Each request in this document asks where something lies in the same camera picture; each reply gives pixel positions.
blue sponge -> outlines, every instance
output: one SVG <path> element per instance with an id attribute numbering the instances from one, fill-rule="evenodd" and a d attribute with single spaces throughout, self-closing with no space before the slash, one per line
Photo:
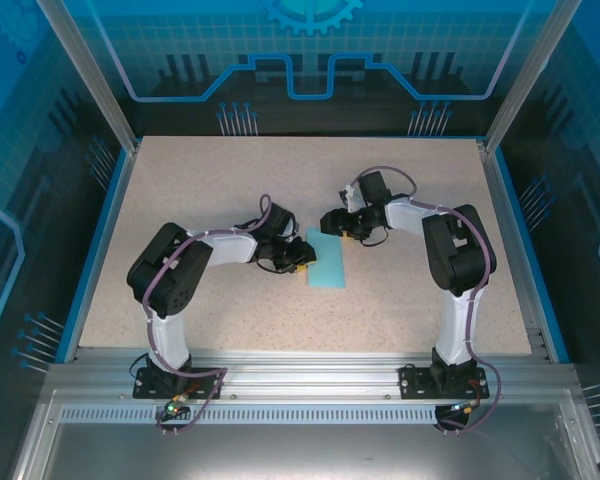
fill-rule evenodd
<path id="1" fill-rule="evenodd" d="M 307 229 L 307 242 L 316 251 L 316 263 L 309 265 L 309 286 L 344 288 L 342 239 L 320 233 L 318 227 Z"/>

speckled work surface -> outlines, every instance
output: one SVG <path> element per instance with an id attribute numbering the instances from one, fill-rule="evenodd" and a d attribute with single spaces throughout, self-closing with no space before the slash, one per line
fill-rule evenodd
<path id="1" fill-rule="evenodd" d="M 474 140 L 145 137 L 89 310 L 81 346 L 144 347 L 146 324 L 125 279 L 158 229 L 228 227 L 258 216 L 269 193 L 302 225 L 341 206 L 338 191 L 363 169 L 394 165 L 423 201 L 478 209 L 498 258 L 478 314 L 479 352 L 529 353 L 520 308 Z M 384 174 L 392 192 L 400 176 Z M 424 241 L 392 231 L 377 248 L 343 244 L 346 288 L 309 288 L 306 272 L 255 265 L 205 271 L 186 310 L 190 347 L 336 352 L 424 352 L 438 336 L 442 293 Z"/>

circuit pattern graphic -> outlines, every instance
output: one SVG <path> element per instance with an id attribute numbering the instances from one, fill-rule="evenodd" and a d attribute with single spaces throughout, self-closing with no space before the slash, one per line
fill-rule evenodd
<path id="1" fill-rule="evenodd" d="M 40 28 L 35 0 L 0 0 L 0 28 L 19 49 L 26 48 Z"/>
<path id="2" fill-rule="evenodd" d="M 316 31 L 323 35 L 331 28 L 340 28 L 343 20 L 351 20 L 353 11 L 362 7 L 361 0 L 262 0 L 268 18 L 280 28 L 290 28 L 294 34 Z"/>

cable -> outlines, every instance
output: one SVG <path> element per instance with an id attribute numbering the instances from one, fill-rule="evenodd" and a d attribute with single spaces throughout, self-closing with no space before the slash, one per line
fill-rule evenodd
<path id="1" fill-rule="evenodd" d="M 136 358 L 131 365 L 129 365 L 129 375 L 131 375 L 134 380 L 137 378 L 138 372 L 136 372 L 136 374 L 134 375 L 133 373 L 131 373 L 131 370 L 133 369 L 133 367 L 135 367 L 138 364 L 138 362 L 140 360 L 142 360 L 143 358 L 147 358 L 148 356 L 149 356 L 148 353 L 143 353 L 138 358 Z"/>
<path id="2" fill-rule="evenodd" d="M 377 247 L 378 245 L 382 245 L 384 242 L 387 241 L 387 239 L 389 238 L 389 230 L 387 230 L 385 227 L 384 228 L 384 238 L 382 240 L 380 240 L 379 242 L 375 242 L 375 243 L 364 243 L 364 240 L 360 239 L 360 245 L 362 245 L 363 247 Z"/>
<path id="3" fill-rule="evenodd" d="M 265 267 L 264 265 L 262 265 L 260 263 L 259 260 L 256 262 L 256 265 L 261 270 L 264 270 L 265 272 L 268 272 L 268 273 L 275 273 L 276 275 L 284 275 L 285 273 L 289 273 L 293 268 L 295 268 L 295 265 L 292 264 L 292 265 L 289 265 L 287 268 L 285 268 L 283 270 L 274 270 L 272 268 Z"/>
<path id="4" fill-rule="evenodd" d="M 267 201 L 266 208 L 263 206 L 264 200 Z M 198 421 L 198 419 L 200 418 L 200 416 L 202 415 L 204 410 L 209 405 L 209 402 L 211 402 L 211 399 L 213 398 L 213 396 L 216 394 L 216 392 L 222 385 L 222 382 L 223 382 L 224 377 L 227 374 L 228 370 L 226 368 L 217 368 L 215 370 L 209 370 L 208 372 L 203 372 L 203 373 L 187 373 L 187 372 L 181 372 L 181 371 L 173 368 L 171 365 L 169 365 L 168 362 L 165 360 L 165 358 L 160 354 L 160 351 L 158 350 L 155 338 L 153 336 L 152 323 L 153 323 L 154 312 L 153 312 L 153 310 L 151 310 L 151 307 L 149 306 L 149 298 L 151 297 L 153 290 L 156 288 L 156 285 L 158 285 L 158 283 L 160 282 L 160 280 L 162 279 L 164 274 L 167 272 L 167 270 L 169 270 L 171 268 L 171 265 L 173 264 L 173 262 L 193 242 L 201 240 L 202 238 L 205 238 L 205 237 L 211 236 L 211 235 L 234 235 L 234 234 L 249 233 L 249 232 L 252 232 L 252 231 L 256 230 L 257 228 L 261 227 L 264 224 L 264 222 L 266 222 L 267 218 L 269 217 L 269 214 L 271 213 L 271 205 L 272 205 L 271 196 L 269 196 L 266 193 L 263 194 L 260 197 L 259 205 L 260 205 L 260 212 L 262 213 L 262 217 L 256 223 L 252 224 L 251 226 L 249 226 L 245 229 L 233 228 L 233 229 L 208 230 L 206 232 L 201 232 L 196 235 L 193 235 L 193 236 L 189 237 L 188 239 L 186 239 L 184 242 L 182 242 L 178 246 L 178 248 L 176 248 L 175 251 L 171 254 L 171 256 L 167 259 L 167 261 L 164 263 L 162 268 L 160 268 L 160 270 L 158 271 L 156 276 L 153 277 L 153 280 L 151 280 L 151 282 L 149 283 L 149 286 L 147 287 L 147 289 L 144 292 L 144 295 L 142 297 L 142 308 L 144 309 L 144 312 L 147 315 L 147 337 L 149 338 L 149 345 L 151 347 L 151 351 L 154 353 L 156 359 L 161 364 L 162 368 L 170 373 L 173 373 L 174 375 L 178 375 L 178 376 L 184 377 L 184 378 L 206 378 L 206 377 L 211 377 L 214 375 L 218 376 L 218 381 L 216 382 L 213 389 L 211 390 L 209 397 L 207 398 L 207 400 L 204 402 L 204 404 L 198 411 L 198 414 L 191 420 L 191 422 L 189 422 L 184 427 L 180 428 L 179 431 L 183 431 L 183 430 L 186 430 L 186 429 L 192 427 L 193 424 Z M 158 428 L 162 428 L 164 430 L 162 423 L 160 422 L 160 418 L 161 418 L 161 416 L 157 416 L 156 426 Z"/>
<path id="5" fill-rule="evenodd" d="M 391 167 L 388 165 L 378 165 L 376 167 L 367 168 L 360 175 L 358 175 L 356 178 L 354 178 L 353 182 L 351 182 L 349 185 L 353 185 L 358 180 L 360 180 L 360 177 L 362 177 L 363 175 L 366 175 L 369 172 L 374 172 L 376 170 L 391 170 L 392 172 L 399 173 L 400 175 L 405 177 L 407 180 L 409 180 L 409 182 L 411 183 L 411 186 L 413 187 L 413 190 L 411 191 L 411 193 L 408 194 L 410 197 L 413 197 L 416 194 L 416 192 L 418 191 L 418 185 L 416 184 L 416 181 L 413 179 L 413 177 L 411 175 L 409 175 L 407 172 L 405 172 L 403 170 L 400 170 L 399 168 Z"/>
<path id="6" fill-rule="evenodd" d="M 472 317 L 473 317 L 473 309 L 474 309 L 474 305 L 475 305 L 475 299 L 476 299 L 476 296 L 478 295 L 478 292 L 487 284 L 487 281 L 489 280 L 489 274 L 491 273 L 491 257 L 489 256 L 489 249 L 487 247 L 487 242 L 485 241 L 484 238 L 482 238 L 482 235 L 480 234 L 480 232 L 478 231 L 476 226 L 473 223 L 471 223 L 471 221 L 467 217 L 462 215 L 461 213 L 456 212 L 455 210 L 453 210 L 451 208 L 443 207 L 441 205 L 431 205 L 428 203 L 419 202 L 417 200 L 414 200 L 413 195 L 415 195 L 415 193 L 418 191 L 418 186 L 417 186 L 415 180 L 408 173 L 400 170 L 399 168 L 385 166 L 385 165 L 379 165 L 376 167 L 367 168 L 362 173 L 360 173 L 353 180 L 353 182 L 351 182 L 351 184 L 354 184 L 355 182 L 357 182 L 361 176 L 363 176 L 369 172 L 373 172 L 375 170 L 391 170 L 391 171 L 397 172 L 400 175 L 402 175 L 403 177 L 407 178 L 409 180 L 409 182 L 411 182 L 411 185 L 413 185 L 413 191 L 410 194 L 412 197 L 410 200 L 412 205 L 415 205 L 416 207 L 425 208 L 427 210 L 434 210 L 437 212 L 444 212 L 444 213 L 453 215 L 454 217 L 456 217 L 458 220 L 460 220 L 462 223 L 464 223 L 467 226 L 467 228 L 471 231 L 471 233 L 477 240 L 478 244 L 480 245 L 480 249 L 482 250 L 482 255 L 484 257 L 484 274 L 482 276 L 482 279 L 478 283 L 478 285 L 476 285 L 475 288 L 469 294 L 469 307 L 467 309 L 467 320 L 465 322 L 464 343 L 466 345 L 467 351 L 469 352 L 469 355 L 471 356 L 471 358 L 474 359 L 477 363 L 480 363 L 480 364 L 484 365 L 485 367 L 489 368 L 494 373 L 494 375 L 496 377 L 497 387 L 496 387 L 495 399 L 493 400 L 493 404 L 491 405 L 491 407 L 489 408 L 487 413 L 484 416 L 482 416 L 474 424 L 472 424 L 468 427 L 463 426 L 462 431 L 470 432 L 470 431 L 476 429 L 478 426 L 482 425 L 491 415 L 493 415 L 493 412 L 495 411 L 496 407 L 498 406 L 498 403 L 500 402 L 500 396 L 502 395 L 502 378 L 500 377 L 500 372 L 491 363 L 480 358 L 473 351 L 473 347 L 471 345 L 471 324 L 473 321 Z"/>

glass enclosure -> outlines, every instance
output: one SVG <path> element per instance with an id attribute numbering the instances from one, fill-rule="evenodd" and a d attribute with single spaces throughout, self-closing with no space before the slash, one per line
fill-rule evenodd
<path id="1" fill-rule="evenodd" d="M 25 316 L 62 329 L 120 154 L 35 2 L 0 2 L 0 478 L 57 346 Z"/>
<path id="2" fill-rule="evenodd" d="M 502 153 L 568 354 L 599 384 L 600 0 L 580 5 Z"/>
<path id="3" fill-rule="evenodd" d="M 70 0 L 138 135 L 483 135 L 554 0 Z"/>
<path id="4" fill-rule="evenodd" d="M 480 137 L 555 0 L 65 3 L 138 136 Z M 124 155 L 37 4 L 0 1 L 0 478 Z M 583 0 L 498 155 L 569 357 L 584 386 L 599 384 L 600 0 Z M 538 430 L 535 450 L 512 446 L 522 460 L 494 453 L 502 463 L 490 468 L 568 478 L 560 412 L 534 408 L 503 408 L 489 424 L 515 436 L 524 418 Z M 142 432 L 116 435 L 124 448 L 147 448 L 154 437 L 142 435 L 154 432 Z M 89 463 L 77 436 L 103 447 L 99 426 L 62 427 L 63 460 L 49 478 Z M 463 448 L 484 447 L 472 438 Z"/>

